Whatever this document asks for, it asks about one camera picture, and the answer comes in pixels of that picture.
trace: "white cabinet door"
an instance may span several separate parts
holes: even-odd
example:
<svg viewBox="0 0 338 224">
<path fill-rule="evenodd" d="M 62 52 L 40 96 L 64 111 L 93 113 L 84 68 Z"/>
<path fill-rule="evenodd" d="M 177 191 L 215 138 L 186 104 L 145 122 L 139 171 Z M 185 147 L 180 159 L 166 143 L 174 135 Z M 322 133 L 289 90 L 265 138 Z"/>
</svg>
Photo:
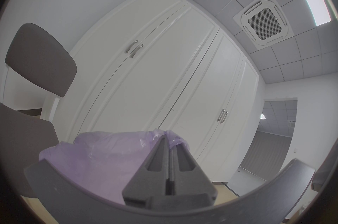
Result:
<svg viewBox="0 0 338 224">
<path fill-rule="evenodd" d="M 76 137 L 100 91 L 137 44 L 128 54 L 127 48 L 135 40 L 141 43 L 185 4 L 185 0 L 128 0 L 85 33 L 70 52 L 77 74 L 52 121 L 59 140 L 72 142 Z"/>
<path fill-rule="evenodd" d="M 228 112 L 226 120 L 217 126 L 207 146 L 197 159 L 203 171 L 212 180 L 216 180 L 214 175 L 225 161 L 238 161 L 237 159 L 228 159 L 227 156 L 246 126 L 254 103 L 258 79 L 257 72 L 244 57 L 236 86 L 226 108 Z M 232 176 L 226 170 L 220 171 L 219 174 L 222 177 L 222 182 L 228 182 Z"/>
<path fill-rule="evenodd" d="M 155 29 L 114 73 L 80 132 L 146 130 L 218 28 L 189 5 Z"/>
<path fill-rule="evenodd" d="M 195 159 L 214 133 L 233 92 L 243 53 L 221 30 L 161 125 L 187 140 Z"/>
</svg>

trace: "cabinet handle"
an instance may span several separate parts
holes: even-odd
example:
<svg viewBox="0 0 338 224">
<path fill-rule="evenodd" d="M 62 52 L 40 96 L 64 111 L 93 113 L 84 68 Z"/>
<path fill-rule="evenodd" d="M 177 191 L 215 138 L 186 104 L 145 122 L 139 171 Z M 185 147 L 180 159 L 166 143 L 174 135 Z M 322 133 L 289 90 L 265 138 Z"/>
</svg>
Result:
<svg viewBox="0 0 338 224">
<path fill-rule="evenodd" d="M 225 112 L 225 109 L 222 109 L 221 114 L 219 115 L 217 122 L 219 122 L 222 118 L 223 112 Z"/>
<path fill-rule="evenodd" d="M 138 43 L 138 40 L 135 40 L 126 50 L 126 53 L 129 53 L 130 49 L 133 47 L 133 45 L 135 45 L 136 43 Z"/>
<path fill-rule="evenodd" d="M 131 55 L 131 58 L 134 58 L 135 54 L 143 47 L 143 44 L 139 45 Z"/>
<path fill-rule="evenodd" d="M 224 118 L 223 118 L 223 120 L 221 121 L 221 124 L 224 123 L 224 121 L 226 120 L 226 117 L 227 117 L 227 116 L 228 116 L 228 112 L 225 113 Z"/>
</svg>

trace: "ceiling cassette air conditioner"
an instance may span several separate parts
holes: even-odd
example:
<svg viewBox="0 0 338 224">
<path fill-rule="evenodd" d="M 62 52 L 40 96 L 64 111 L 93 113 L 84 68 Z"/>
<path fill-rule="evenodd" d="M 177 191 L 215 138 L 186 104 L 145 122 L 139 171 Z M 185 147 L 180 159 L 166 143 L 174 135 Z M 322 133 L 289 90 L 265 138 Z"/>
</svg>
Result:
<svg viewBox="0 0 338 224">
<path fill-rule="evenodd" d="M 294 36 L 276 0 L 254 0 L 233 18 L 257 49 Z"/>
</svg>

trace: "ceiling light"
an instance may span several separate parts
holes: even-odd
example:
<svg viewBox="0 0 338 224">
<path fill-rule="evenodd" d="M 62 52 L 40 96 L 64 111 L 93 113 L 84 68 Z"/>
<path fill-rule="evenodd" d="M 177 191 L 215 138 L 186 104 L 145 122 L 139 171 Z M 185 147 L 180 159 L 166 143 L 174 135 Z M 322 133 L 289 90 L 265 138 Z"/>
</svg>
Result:
<svg viewBox="0 0 338 224">
<path fill-rule="evenodd" d="M 311 9 L 313 18 L 315 19 L 316 26 L 326 24 L 331 21 L 330 14 L 328 13 L 324 0 L 306 0 Z"/>
</svg>

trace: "trash bag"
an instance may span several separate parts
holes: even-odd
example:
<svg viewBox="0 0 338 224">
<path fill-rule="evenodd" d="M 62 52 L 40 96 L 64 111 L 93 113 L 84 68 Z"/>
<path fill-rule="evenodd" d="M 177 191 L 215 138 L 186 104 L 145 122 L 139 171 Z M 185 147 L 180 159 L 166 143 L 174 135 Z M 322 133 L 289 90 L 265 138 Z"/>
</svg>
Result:
<svg viewBox="0 0 338 224">
<path fill-rule="evenodd" d="M 74 142 L 60 142 L 40 152 L 74 183 L 107 200 L 125 204 L 122 190 L 158 139 L 167 135 L 169 147 L 187 142 L 171 130 L 139 132 L 86 132 Z"/>
</svg>

